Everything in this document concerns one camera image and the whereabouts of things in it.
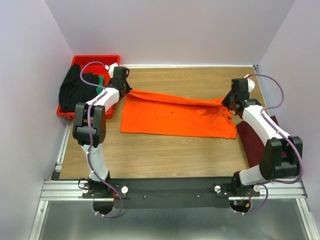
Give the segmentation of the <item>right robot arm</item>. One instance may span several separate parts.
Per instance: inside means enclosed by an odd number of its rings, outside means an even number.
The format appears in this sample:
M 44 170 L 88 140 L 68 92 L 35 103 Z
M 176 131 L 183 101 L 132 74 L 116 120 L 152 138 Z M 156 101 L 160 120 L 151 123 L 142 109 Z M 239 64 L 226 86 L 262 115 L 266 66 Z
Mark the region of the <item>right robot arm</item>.
M 231 80 L 231 89 L 222 105 L 252 127 L 264 149 L 258 165 L 233 174 L 230 190 L 240 195 L 255 185 L 277 182 L 294 184 L 303 175 L 303 141 L 281 129 L 266 113 L 267 108 L 250 98 L 255 82 L 247 74 Z

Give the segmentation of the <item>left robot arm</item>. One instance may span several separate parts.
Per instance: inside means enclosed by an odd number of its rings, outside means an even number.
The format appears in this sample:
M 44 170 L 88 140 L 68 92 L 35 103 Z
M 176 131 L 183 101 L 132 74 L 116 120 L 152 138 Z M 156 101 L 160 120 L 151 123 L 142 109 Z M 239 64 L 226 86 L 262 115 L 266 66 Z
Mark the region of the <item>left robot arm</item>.
M 105 164 L 103 142 L 107 135 L 106 112 L 128 94 L 132 88 L 127 82 L 130 70 L 117 64 L 105 66 L 111 74 L 101 93 L 85 103 L 77 103 L 74 112 L 72 136 L 81 146 L 89 168 L 83 194 L 108 197 L 112 188 L 106 184 L 110 177 Z

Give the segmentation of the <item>orange t-shirt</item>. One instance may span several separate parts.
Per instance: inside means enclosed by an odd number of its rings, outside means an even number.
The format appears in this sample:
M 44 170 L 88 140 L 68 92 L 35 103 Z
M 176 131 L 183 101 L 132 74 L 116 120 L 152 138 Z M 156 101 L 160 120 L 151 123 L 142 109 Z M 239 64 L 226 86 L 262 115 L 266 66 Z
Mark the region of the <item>orange t-shirt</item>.
M 235 139 L 237 128 L 221 98 L 203 100 L 133 89 L 124 100 L 122 133 Z

